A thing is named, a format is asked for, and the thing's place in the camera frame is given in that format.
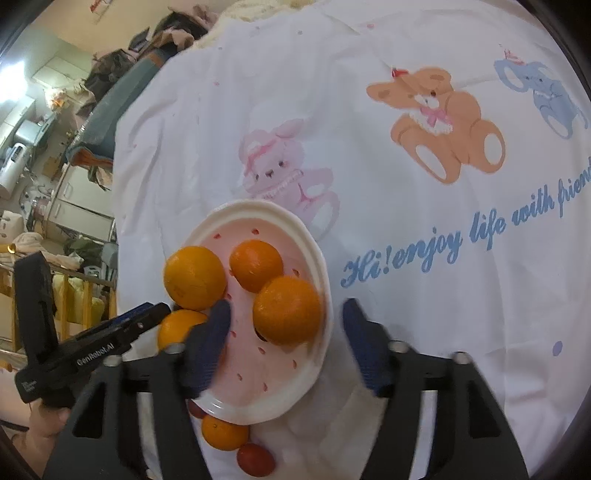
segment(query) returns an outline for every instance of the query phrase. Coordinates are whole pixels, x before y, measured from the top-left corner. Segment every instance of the yellow cloth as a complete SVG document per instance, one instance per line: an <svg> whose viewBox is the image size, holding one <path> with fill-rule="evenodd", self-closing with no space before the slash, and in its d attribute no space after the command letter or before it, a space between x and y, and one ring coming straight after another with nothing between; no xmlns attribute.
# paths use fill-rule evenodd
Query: yellow cloth
<svg viewBox="0 0 591 480"><path fill-rule="evenodd" d="M64 275L56 274L53 276L53 301L57 306L57 312L61 318L60 305L61 298L64 291ZM67 286L68 295L68 322L82 324L82 311L83 311L83 292L84 282L81 278L69 278ZM105 311L105 302L96 297L92 298L92 307L90 309L92 325L96 325L100 322L103 312Z"/></svg>

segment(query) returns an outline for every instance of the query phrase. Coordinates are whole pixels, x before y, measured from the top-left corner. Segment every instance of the pink bow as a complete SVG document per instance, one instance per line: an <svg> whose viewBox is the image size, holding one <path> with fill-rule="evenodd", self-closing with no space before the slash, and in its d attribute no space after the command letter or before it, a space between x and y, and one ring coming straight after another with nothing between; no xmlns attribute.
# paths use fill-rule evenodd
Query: pink bow
<svg viewBox="0 0 591 480"><path fill-rule="evenodd" d="M430 108L428 106L422 106L421 113L427 117L427 123L431 128L435 127L437 120L441 120L447 125L452 124L452 119L447 116L447 113L445 113L443 108Z"/></svg>

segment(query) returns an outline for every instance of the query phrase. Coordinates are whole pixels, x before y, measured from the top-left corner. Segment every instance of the kitchen appliance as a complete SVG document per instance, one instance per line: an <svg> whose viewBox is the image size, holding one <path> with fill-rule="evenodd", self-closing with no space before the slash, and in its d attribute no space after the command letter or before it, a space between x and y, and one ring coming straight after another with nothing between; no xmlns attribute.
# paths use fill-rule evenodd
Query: kitchen appliance
<svg viewBox="0 0 591 480"><path fill-rule="evenodd" d="M31 163L47 148L47 140L56 124L57 114L52 113L41 125L25 120L14 134L14 140L31 147Z"/></svg>
<svg viewBox="0 0 591 480"><path fill-rule="evenodd" d="M22 143L17 143L8 150L0 168L0 198L8 200L12 196L12 191L30 157L31 147Z"/></svg>

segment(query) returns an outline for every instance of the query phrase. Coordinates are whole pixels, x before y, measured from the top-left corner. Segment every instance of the pink plate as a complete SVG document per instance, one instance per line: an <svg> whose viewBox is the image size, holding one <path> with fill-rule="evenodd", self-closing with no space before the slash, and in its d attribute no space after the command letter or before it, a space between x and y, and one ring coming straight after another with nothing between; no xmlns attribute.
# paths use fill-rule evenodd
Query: pink plate
<svg viewBox="0 0 591 480"><path fill-rule="evenodd" d="M311 282L324 298L324 323L313 341L282 348L255 333L255 295L244 290L229 269L234 247L252 238L273 245L283 259L284 274ZM238 200L217 208L191 233L186 245L203 245L219 257L228 273L226 298L232 305L227 354L211 387L195 402L214 417L241 425L283 415L316 381L334 322L320 248L296 215L263 200Z"/></svg>

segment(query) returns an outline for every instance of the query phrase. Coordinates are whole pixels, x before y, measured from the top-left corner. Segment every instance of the human hand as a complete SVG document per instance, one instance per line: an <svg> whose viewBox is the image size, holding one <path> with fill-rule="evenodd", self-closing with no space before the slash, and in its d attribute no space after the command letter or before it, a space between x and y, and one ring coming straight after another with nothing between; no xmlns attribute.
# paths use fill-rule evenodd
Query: human hand
<svg viewBox="0 0 591 480"><path fill-rule="evenodd" d="M68 408L47 407L37 400L31 404L29 430L12 438L15 448L39 477L43 475L57 436L69 415Z"/></svg>

